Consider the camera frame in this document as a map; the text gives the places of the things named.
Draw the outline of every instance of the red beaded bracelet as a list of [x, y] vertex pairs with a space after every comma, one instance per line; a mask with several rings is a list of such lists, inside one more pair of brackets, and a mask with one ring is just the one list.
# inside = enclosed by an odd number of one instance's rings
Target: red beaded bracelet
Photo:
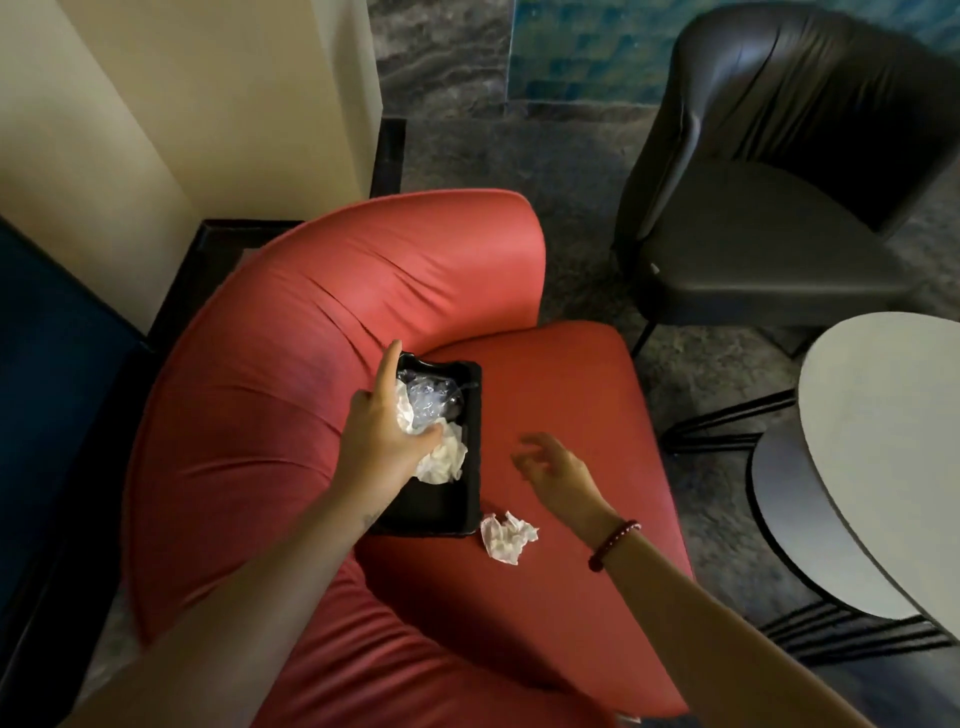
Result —
[[636, 521], [627, 521], [620, 524], [617, 529], [607, 538], [607, 540], [593, 552], [593, 555], [590, 556], [590, 560], [587, 561], [587, 565], [590, 567], [590, 570], [602, 571], [603, 557], [610, 553], [611, 549], [616, 546], [616, 542], [618, 542], [635, 528], [640, 528], [640, 524]]

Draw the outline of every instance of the crumpled tissue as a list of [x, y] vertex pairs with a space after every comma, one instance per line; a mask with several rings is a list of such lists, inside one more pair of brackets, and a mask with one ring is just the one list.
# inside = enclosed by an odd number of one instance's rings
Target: crumpled tissue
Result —
[[491, 558], [504, 564], [517, 565], [520, 552], [531, 541], [536, 541], [538, 528], [527, 521], [521, 521], [510, 511], [503, 523], [496, 516], [487, 516], [480, 521], [480, 536]]
[[[396, 421], [404, 432], [419, 435], [433, 423], [423, 427], [414, 427], [414, 408], [407, 396], [407, 385], [400, 379], [396, 381]], [[417, 463], [414, 477], [424, 483], [442, 485], [457, 480], [463, 473], [467, 446], [464, 445], [463, 429], [456, 423], [449, 423], [443, 417], [434, 422], [444, 426], [444, 435], [440, 444]]]

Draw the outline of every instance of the black plastic container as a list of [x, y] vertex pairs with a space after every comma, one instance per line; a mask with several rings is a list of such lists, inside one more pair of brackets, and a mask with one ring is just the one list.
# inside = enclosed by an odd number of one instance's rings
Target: black plastic container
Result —
[[459, 480], [442, 485], [412, 477], [370, 529], [384, 536], [468, 536], [480, 527], [480, 394], [482, 370], [474, 361], [431, 364], [400, 355], [398, 371], [446, 376], [457, 382], [464, 408], [454, 422], [463, 428], [467, 456]]

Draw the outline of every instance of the blue tile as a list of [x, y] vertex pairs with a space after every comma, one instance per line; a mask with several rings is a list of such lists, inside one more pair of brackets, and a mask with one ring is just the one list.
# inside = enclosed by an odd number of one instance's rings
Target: blue tile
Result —
[[565, 101], [566, 86], [562, 81], [531, 81], [524, 98], [533, 101]]
[[607, 72], [610, 70], [610, 67], [610, 61], [594, 61], [590, 64], [589, 71], [587, 72], [587, 78], [591, 81], [599, 81], [607, 74]]
[[[701, 12], [735, 0], [517, 0], [509, 93], [548, 100], [655, 104], [673, 43]], [[956, 0], [821, 0], [911, 33], [960, 60]]]

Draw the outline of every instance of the tattoo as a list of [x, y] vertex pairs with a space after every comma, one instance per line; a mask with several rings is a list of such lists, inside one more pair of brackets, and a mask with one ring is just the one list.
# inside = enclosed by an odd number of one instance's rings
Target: tattoo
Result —
[[373, 522], [375, 522], [378, 518], [380, 518], [380, 514], [382, 513], [383, 511], [378, 511], [377, 513], [368, 513], [366, 516], [363, 517], [363, 529], [365, 532], [370, 530], [370, 527], [373, 525]]

